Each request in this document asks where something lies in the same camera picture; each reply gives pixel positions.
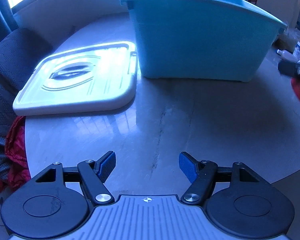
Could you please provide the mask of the white bottle lying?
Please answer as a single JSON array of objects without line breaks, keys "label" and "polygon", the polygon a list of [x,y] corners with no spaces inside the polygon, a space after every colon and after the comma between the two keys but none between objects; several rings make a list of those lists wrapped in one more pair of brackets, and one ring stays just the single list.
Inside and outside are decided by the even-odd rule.
[{"label": "white bottle lying", "polygon": [[287,50],[279,50],[278,49],[277,54],[280,55],[281,59],[289,61],[289,62],[297,63],[299,60],[295,55],[291,54]]}]

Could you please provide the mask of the red quilted jacket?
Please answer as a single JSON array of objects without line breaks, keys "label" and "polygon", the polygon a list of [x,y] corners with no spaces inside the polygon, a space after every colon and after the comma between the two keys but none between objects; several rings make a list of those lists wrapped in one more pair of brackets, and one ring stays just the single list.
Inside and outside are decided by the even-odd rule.
[{"label": "red quilted jacket", "polygon": [[16,191],[31,179],[25,149],[24,116],[15,118],[5,138],[0,137],[0,192]]}]

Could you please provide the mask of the teal plastic storage bin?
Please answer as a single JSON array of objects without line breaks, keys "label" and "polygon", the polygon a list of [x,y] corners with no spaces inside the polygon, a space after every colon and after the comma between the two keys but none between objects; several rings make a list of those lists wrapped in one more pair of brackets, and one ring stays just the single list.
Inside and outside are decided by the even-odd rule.
[{"label": "teal plastic storage bin", "polygon": [[286,24],[245,0],[120,0],[141,74],[248,82]]}]

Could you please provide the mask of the white bin lid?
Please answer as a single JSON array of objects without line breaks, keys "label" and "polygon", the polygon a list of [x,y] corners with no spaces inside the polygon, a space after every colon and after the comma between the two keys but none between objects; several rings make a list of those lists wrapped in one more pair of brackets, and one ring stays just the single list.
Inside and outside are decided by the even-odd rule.
[{"label": "white bin lid", "polygon": [[18,116],[114,111],[136,93],[138,56],[132,42],[81,47],[50,55],[18,92]]}]

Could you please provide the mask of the dark fabric chair far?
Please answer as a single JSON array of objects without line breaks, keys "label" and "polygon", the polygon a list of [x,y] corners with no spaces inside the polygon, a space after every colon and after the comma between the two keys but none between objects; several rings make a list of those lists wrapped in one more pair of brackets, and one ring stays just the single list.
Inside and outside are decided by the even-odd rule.
[{"label": "dark fabric chair far", "polygon": [[47,40],[32,30],[18,28],[12,31],[0,42],[0,83],[17,94],[52,49]]}]

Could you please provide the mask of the white blue-label medicine bottle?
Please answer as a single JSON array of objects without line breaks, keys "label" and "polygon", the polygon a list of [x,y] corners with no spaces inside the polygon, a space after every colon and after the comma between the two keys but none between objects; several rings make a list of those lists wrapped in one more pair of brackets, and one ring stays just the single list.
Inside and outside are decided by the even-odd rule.
[{"label": "white blue-label medicine bottle", "polygon": [[297,44],[294,48],[293,55],[295,57],[297,57],[298,59],[300,59],[300,42],[299,41],[297,42]]}]

